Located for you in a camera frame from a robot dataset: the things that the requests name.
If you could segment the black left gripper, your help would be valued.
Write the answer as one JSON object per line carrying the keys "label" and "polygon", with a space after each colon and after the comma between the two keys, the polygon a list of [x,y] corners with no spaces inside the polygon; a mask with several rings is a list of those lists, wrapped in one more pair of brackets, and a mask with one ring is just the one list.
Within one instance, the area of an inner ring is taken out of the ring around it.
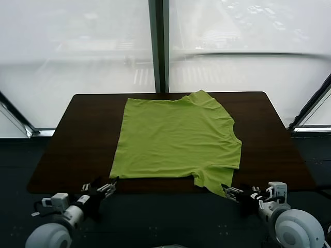
{"label": "black left gripper", "polygon": [[118,179],[119,177],[110,178],[110,181],[101,187],[101,177],[97,177],[92,182],[83,184],[82,191],[97,190],[83,193],[77,200],[77,207],[82,210],[98,210],[101,202],[115,192]]}

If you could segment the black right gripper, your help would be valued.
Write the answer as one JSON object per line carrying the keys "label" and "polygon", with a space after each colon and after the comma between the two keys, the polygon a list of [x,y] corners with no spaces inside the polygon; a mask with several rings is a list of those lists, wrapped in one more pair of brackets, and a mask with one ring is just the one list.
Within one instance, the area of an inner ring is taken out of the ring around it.
{"label": "black right gripper", "polygon": [[226,198],[230,200],[238,200],[244,207],[257,207],[259,205],[258,197],[261,196],[259,187],[241,184],[241,190],[221,184]]}

